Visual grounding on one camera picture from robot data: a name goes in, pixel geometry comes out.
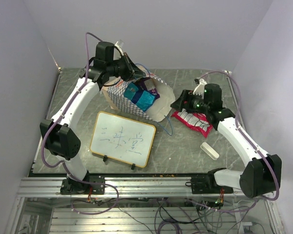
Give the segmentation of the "blue checkered paper bag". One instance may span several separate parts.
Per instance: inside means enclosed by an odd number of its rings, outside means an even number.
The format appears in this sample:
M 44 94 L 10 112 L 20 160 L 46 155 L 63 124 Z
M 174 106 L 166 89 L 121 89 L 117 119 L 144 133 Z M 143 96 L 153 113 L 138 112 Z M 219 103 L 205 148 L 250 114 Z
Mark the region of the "blue checkered paper bag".
M 146 73 L 146 78 L 152 78 L 155 87 L 160 94 L 160 98 L 155 99 L 153 105 L 147 110 L 142 111 L 129 99 L 124 97 L 124 92 L 130 83 L 140 86 L 140 79 L 134 79 L 132 81 L 123 81 L 120 78 L 115 78 L 102 88 L 105 99 L 109 103 L 110 107 L 114 110 L 118 110 L 127 114 L 142 117 L 157 123 L 160 123 L 165 118 L 169 118 L 168 115 L 171 111 L 170 105 L 176 100 L 173 89 L 160 77 L 150 72 L 142 64 L 136 64 L 141 70 Z

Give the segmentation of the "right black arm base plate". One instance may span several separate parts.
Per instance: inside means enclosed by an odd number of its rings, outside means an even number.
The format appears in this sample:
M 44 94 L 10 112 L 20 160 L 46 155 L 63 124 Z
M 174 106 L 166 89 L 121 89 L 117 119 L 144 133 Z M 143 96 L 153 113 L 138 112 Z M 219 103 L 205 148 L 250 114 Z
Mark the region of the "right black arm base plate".
M 192 194 L 232 194 L 233 188 L 217 185 L 212 174 L 198 174 L 185 182 L 191 188 Z

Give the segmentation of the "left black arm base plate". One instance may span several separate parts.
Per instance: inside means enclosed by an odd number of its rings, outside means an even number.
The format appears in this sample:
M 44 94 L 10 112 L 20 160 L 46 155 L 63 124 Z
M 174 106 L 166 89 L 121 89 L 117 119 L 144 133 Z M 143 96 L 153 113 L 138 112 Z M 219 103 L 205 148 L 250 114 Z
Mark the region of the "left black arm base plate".
M 81 182 L 77 182 L 71 178 L 66 178 L 62 181 L 62 185 L 60 188 L 61 195 L 83 195 L 89 194 L 90 190 L 92 190 L 92 194 L 94 195 L 103 195 L 105 192 L 105 180 L 99 176 L 90 175 L 87 180 L 89 182 L 95 183 L 93 184 L 85 184 Z

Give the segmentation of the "pink snack packet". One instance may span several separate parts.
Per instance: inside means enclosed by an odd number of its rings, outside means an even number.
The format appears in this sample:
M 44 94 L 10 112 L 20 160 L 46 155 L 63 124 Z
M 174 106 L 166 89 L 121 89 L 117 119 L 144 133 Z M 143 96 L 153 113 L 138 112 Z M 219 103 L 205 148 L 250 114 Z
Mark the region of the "pink snack packet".
M 204 138 L 208 137 L 213 128 L 204 114 L 189 113 L 185 109 L 181 112 L 175 111 L 171 117 L 176 118 L 189 129 L 201 133 Z

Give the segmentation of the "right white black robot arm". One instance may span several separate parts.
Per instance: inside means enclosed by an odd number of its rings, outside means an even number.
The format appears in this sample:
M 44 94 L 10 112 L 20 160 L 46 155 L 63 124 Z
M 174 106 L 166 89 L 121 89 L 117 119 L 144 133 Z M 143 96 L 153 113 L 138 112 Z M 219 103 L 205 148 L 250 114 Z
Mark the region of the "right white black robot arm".
M 241 190 L 248 198 L 264 196 L 275 192 L 279 196 L 282 161 L 278 155 L 271 155 L 262 149 L 238 122 L 236 115 L 223 107 L 222 89 L 218 84 L 199 84 L 195 90 L 183 90 L 170 105 L 176 111 L 189 114 L 204 114 L 207 121 L 224 136 L 242 159 L 242 172 L 216 169 L 208 172 L 206 189 L 211 193 L 222 187 Z

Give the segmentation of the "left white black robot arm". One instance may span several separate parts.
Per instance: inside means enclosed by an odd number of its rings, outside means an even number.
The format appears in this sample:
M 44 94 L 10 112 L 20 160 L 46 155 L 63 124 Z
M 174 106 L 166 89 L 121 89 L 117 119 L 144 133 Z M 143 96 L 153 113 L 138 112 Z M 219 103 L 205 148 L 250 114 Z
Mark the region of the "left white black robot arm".
M 89 190 L 89 173 L 79 156 L 81 141 L 74 130 L 90 101 L 106 86 L 111 77 L 123 81 L 142 78 L 145 74 L 122 50 L 122 41 L 100 41 L 95 56 L 86 64 L 85 76 L 60 110 L 40 123 L 41 159 L 48 168 L 62 165 L 72 188 L 84 194 Z

